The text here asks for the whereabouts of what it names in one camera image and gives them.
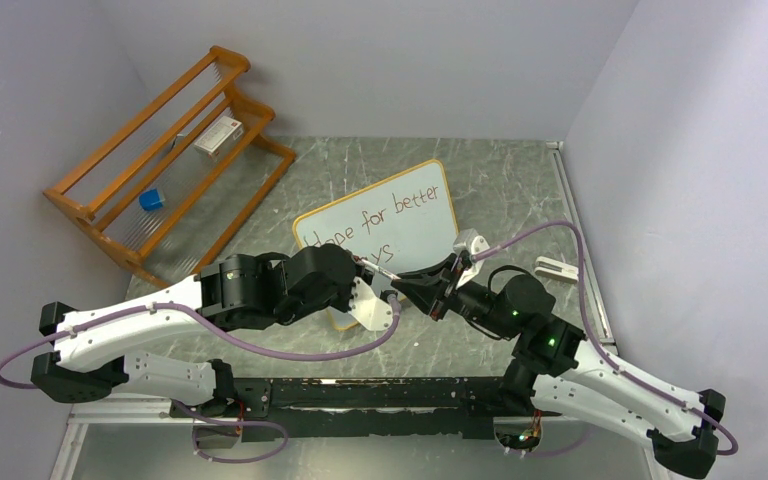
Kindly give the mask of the white marker pen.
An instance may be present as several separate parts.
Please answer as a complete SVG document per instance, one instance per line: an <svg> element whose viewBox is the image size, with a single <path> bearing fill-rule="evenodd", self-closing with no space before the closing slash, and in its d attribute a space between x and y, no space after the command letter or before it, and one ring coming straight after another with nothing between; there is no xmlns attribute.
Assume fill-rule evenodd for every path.
<svg viewBox="0 0 768 480"><path fill-rule="evenodd" d="M366 268L372 270L376 274L383 275L383 276L385 276L386 278L388 278L390 280L399 280L400 279L400 277L397 274L395 274L393 272L390 272L389 270L387 270L387 269L385 269L385 268L383 268L383 267L381 267L381 266L379 266L377 264L374 264L374 263L369 262L367 260L364 260L363 264L365 265Z"/></svg>

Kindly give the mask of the yellow framed whiteboard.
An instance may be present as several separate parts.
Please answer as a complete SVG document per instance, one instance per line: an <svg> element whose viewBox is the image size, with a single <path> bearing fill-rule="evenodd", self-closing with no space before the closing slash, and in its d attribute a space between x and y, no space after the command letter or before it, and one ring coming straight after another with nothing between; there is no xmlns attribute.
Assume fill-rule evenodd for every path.
<svg viewBox="0 0 768 480"><path fill-rule="evenodd" d="M444 260L458 231L436 159L305 213L292 226L301 248L334 243L394 274Z"/></svg>

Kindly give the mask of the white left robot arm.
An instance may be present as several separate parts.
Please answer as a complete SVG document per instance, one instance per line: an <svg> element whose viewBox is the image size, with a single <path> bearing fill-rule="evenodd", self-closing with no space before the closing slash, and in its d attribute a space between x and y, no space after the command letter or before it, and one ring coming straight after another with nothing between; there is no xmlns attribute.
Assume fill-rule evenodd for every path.
<svg viewBox="0 0 768 480"><path fill-rule="evenodd" d="M232 341L237 330L286 326L327 309L348 313L369 330L386 329L389 308L371 280L347 250L326 244L292 256L234 255L153 294L96 310L53 302L40 319L52 349L35 357L30 382L59 403L127 392L221 416L238 396L229 364L154 356L147 346L203 333Z"/></svg>

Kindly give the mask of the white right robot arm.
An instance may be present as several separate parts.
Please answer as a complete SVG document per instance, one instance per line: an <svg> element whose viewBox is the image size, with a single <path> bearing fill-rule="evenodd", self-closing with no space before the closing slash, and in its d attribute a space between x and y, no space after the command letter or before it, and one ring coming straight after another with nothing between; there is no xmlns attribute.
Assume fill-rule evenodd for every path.
<svg viewBox="0 0 768 480"><path fill-rule="evenodd" d="M652 450L658 464L703 479L718 455L716 424L726 399L713 389L686 390L658 380L588 339L553 312L555 298L521 267L499 291L473 280L449 256L393 280L434 320L448 313L494 340L514 343L498 403L513 414L568 415Z"/></svg>

